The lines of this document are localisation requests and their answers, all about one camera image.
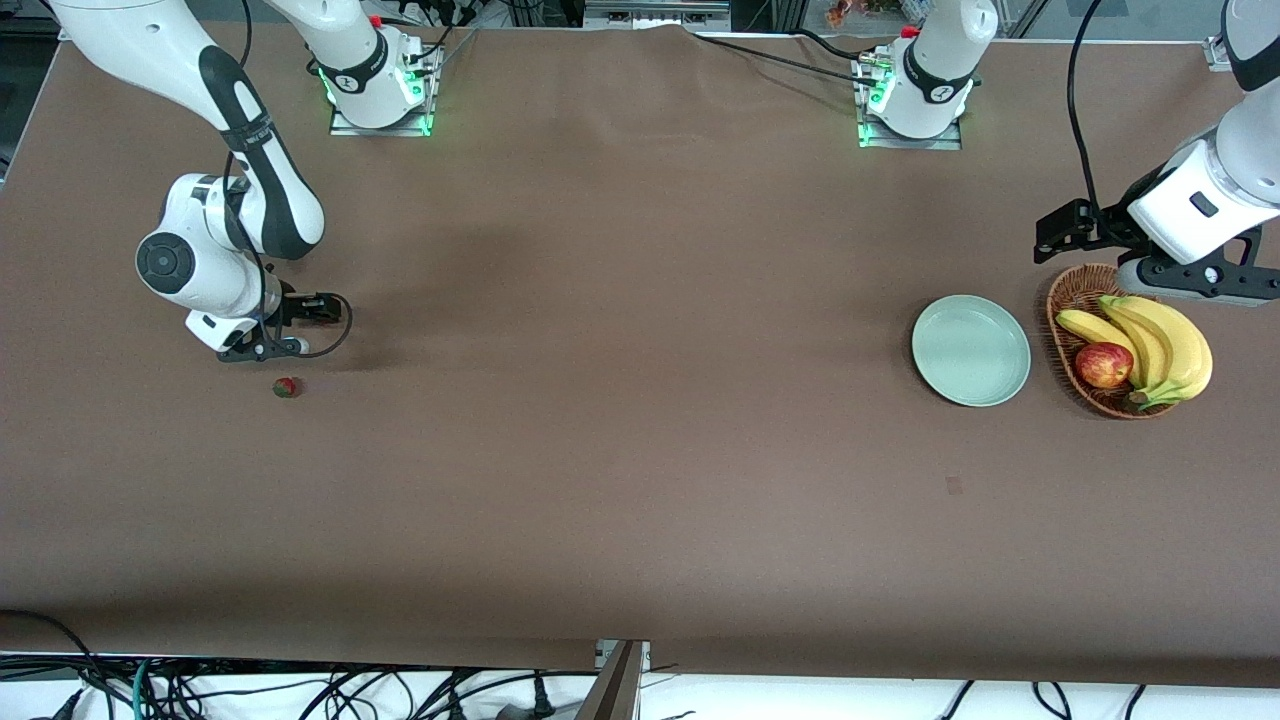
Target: table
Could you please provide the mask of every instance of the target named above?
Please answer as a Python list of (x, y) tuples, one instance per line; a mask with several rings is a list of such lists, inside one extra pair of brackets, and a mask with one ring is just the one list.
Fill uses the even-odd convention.
[[(220, 140), (64, 45), (0, 195), (0, 601), (104, 651), (580, 667), (644, 637), (687, 671), (1280, 684), (1274, 306), (1187, 306), (1215, 380), (1153, 421), (1079, 409), (1038, 348), (987, 410), (913, 369), (929, 301), (1034, 336), (1044, 283), (1111, 258), (1030, 261), (1083, 191), (1066, 55), (996, 44), (965, 149), (906, 152), (858, 147), (840, 81), (678, 28), (481, 32), (434, 137), (332, 138), (260, 27), (328, 215), (278, 273), (356, 327), (225, 366), (132, 269)], [(1079, 96), (1114, 199), (1239, 91), (1194, 45), (1097, 45)]]

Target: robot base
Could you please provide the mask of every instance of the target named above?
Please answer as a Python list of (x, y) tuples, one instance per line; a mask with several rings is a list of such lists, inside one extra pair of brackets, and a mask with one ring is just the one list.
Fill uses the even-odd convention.
[(372, 136), (372, 137), (430, 137), (435, 124), (435, 99), (440, 94), (440, 70), (444, 60), (444, 47), (436, 47), (410, 73), (419, 77), (406, 78), (408, 91), (424, 97), (422, 104), (410, 110), (399, 122), (383, 128), (365, 128), (348, 120), (334, 105), (329, 119), (329, 135)]
[(899, 150), (960, 150), (959, 120), (952, 120), (947, 129), (937, 137), (916, 140), (893, 132), (884, 124), (884, 120), (868, 111), (867, 106), (879, 101), (884, 88), (892, 81), (890, 56), (888, 45), (881, 45), (850, 61), (854, 77), (868, 77), (876, 81), (876, 86), (872, 87), (854, 85), (854, 102), (858, 108), (858, 146), (895, 147)]

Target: white floor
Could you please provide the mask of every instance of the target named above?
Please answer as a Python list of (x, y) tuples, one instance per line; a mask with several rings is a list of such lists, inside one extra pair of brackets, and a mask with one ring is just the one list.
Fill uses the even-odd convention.
[[(485, 673), (462, 688), (513, 673)], [(419, 701), (445, 678), (445, 673), (411, 673), (404, 678)], [(293, 720), (319, 692), (321, 675), (243, 675), (198, 679), (198, 692), (266, 688), (315, 679), (300, 688), (253, 696), (223, 696), (205, 701), (210, 720)], [(349, 688), (358, 687), (360, 680)], [(573, 703), (585, 697), (591, 678), (549, 678), (550, 701), (562, 708), (557, 717), (572, 717)], [(819, 678), (759, 678), (724, 675), (652, 674), (644, 679), (640, 720), (668, 720), (692, 711), (689, 720), (937, 720), (946, 712), (960, 682), (859, 680)], [(0, 720), (49, 717), (79, 687), (77, 680), (18, 680), (0, 683)], [(1051, 702), (1056, 696), (1043, 685)], [(1065, 684), (1073, 720), (1123, 720), (1133, 685)], [(383, 720), (404, 717), (408, 697), (390, 679), (365, 694)], [(531, 683), (513, 683), (466, 701), (470, 720), (488, 720), (507, 703), (532, 705)], [(120, 720), (132, 711), (116, 703)], [(372, 715), (364, 711), (365, 720)], [(102, 693), (83, 696), (74, 720), (106, 720)], [(1053, 720), (1037, 702), (1029, 683), (979, 682), (969, 692), (956, 720)], [(1151, 687), (1134, 710), (1133, 720), (1276, 720), (1280, 691)], [(324, 720), (323, 708), (311, 720)], [(344, 720), (356, 720), (349, 712)]]

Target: metal mounting plate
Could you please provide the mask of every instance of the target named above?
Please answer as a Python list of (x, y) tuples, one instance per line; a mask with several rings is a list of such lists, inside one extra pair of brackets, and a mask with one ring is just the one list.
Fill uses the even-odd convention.
[(854, 83), (854, 105), (858, 108), (858, 146), (893, 147), (899, 150), (960, 150), (960, 123), (951, 120), (947, 129), (937, 137), (916, 140), (897, 135), (878, 115), (868, 111), (877, 92), (883, 92), (892, 81), (890, 49), (881, 45), (863, 53), (856, 60), (850, 60), (854, 77), (867, 77), (877, 81), (876, 86)]

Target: metal frame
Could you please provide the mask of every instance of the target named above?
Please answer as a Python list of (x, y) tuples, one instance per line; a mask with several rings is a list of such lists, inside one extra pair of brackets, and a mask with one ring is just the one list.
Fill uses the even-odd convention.
[(617, 641), (575, 720), (635, 720), (640, 674), (649, 661), (648, 644), (644, 641)]

